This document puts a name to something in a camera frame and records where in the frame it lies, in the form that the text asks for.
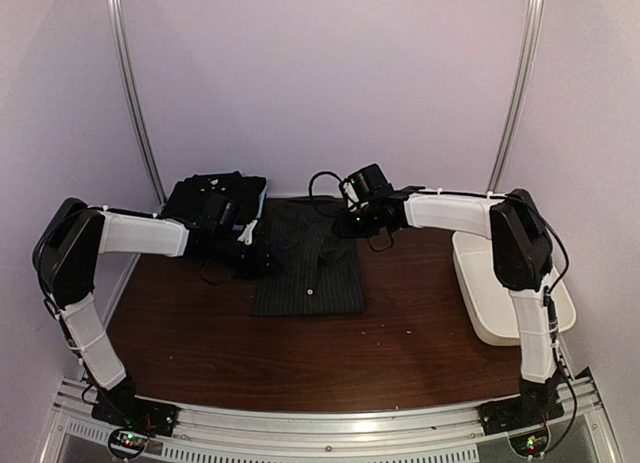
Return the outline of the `dark pinstriped long sleeve shirt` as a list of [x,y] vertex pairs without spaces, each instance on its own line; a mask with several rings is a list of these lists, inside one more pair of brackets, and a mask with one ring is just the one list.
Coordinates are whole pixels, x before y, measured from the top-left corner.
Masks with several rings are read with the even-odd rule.
[[335,197],[271,204],[268,242],[282,270],[262,278],[253,313],[259,317],[327,316],[365,311],[357,245],[332,232],[344,207]]

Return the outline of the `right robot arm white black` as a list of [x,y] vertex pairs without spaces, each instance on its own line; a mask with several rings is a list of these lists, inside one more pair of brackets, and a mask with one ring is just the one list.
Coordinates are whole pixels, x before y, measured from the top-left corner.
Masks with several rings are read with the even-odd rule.
[[519,423],[535,423],[550,409],[560,379],[552,299],[557,282],[551,277],[558,237],[530,193],[476,194],[420,186],[397,190],[376,163],[342,180],[339,189],[346,204],[333,218],[332,231],[339,238],[437,228],[490,241],[494,275],[509,294],[520,339],[520,396],[512,413]]

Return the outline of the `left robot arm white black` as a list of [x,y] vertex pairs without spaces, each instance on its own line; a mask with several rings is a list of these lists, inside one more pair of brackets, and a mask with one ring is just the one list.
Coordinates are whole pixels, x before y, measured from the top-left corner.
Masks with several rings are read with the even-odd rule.
[[186,219],[90,206],[70,197],[34,247],[32,264],[43,303],[97,389],[98,406],[123,427],[137,425],[144,407],[97,313],[94,279],[99,256],[131,253],[214,260],[246,280],[274,274],[281,267],[256,236],[257,219],[236,233],[237,208],[222,197],[214,201],[213,214]]

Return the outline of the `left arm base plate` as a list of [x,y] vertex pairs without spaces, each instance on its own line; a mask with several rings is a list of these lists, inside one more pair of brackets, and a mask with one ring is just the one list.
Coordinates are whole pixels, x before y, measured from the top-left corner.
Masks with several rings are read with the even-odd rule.
[[135,430],[150,436],[171,437],[178,416],[178,407],[138,397],[123,401],[114,396],[99,395],[91,416],[113,426]]

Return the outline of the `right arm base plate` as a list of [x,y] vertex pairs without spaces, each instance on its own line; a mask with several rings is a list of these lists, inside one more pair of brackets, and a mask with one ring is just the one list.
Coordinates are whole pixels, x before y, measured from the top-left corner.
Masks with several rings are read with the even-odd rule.
[[494,435],[542,425],[546,419],[562,417],[564,408],[555,398],[539,405],[532,399],[516,396],[483,403],[478,415],[484,434]]

